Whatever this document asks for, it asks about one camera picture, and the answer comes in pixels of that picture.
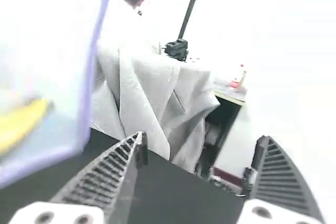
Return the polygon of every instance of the yellow object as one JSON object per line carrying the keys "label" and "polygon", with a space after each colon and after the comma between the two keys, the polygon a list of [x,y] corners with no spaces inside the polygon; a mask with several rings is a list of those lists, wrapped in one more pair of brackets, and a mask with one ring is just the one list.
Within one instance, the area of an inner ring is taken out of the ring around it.
{"label": "yellow object", "polygon": [[21,141],[42,120],[48,109],[46,99],[37,99],[0,115],[0,155]]}

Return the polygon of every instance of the white cloth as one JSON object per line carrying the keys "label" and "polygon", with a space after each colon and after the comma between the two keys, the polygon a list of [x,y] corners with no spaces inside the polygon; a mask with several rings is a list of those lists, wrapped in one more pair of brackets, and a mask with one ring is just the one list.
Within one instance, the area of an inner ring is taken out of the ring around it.
{"label": "white cloth", "polygon": [[193,172],[204,118],[219,105],[210,73],[152,54],[141,17],[123,0],[109,3],[98,42],[91,126],[123,139],[146,131],[149,149]]}

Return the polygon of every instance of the table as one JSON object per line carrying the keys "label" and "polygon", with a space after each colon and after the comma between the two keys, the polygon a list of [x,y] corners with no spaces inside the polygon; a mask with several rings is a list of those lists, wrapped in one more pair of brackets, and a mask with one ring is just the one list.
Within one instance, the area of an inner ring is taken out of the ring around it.
{"label": "table", "polygon": [[[118,140],[91,129],[84,152],[0,190],[0,223],[35,201],[48,201],[72,176]],[[139,170],[128,224],[234,224],[243,199],[149,152]]]}

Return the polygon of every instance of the translucent purple container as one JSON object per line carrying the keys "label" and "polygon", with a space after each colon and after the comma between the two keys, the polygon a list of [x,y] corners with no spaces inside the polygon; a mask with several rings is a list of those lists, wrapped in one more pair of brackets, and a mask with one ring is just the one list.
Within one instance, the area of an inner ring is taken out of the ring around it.
{"label": "translucent purple container", "polygon": [[108,0],[3,4],[0,84],[45,97],[54,108],[32,134],[1,157],[0,189],[83,150],[90,130],[94,56],[107,4]]}

